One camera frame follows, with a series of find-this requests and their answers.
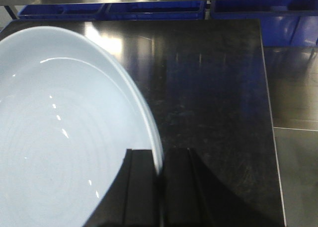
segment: black surface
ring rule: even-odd
[[[282,227],[245,203],[207,168],[194,150],[189,150],[198,187],[203,224],[206,227]]]
[[[147,100],[164,151],[195,149],[232,193],[283,223],[258,21],[16,21],[0,39],[43,25],[109,43]]]
[[[188,149],[167,152],[163,181],[165,226],[200,227],[201,214]]]
[[[131,159],[132,150],[127,150],[113,184],[84,227],[111,227],[124,223]]]
[[[124,225],[155,227],[159,224],[159,201],[151,150],[133,150]]]

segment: blue crate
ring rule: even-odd
[[[264,46],[317,46],[318,0],[217,0],[210,16],[260,19]]]
[[[204,19],[205,1],[129,2],[109,4],[106,20]]]
[[[20,19],[101,20],[107,8],[104,3],[27,5]]]

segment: white plate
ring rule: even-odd
[[[0,226],[80,227],[126,149],[162,148],[129,75],[106,51],[56,27],[0,42]]]

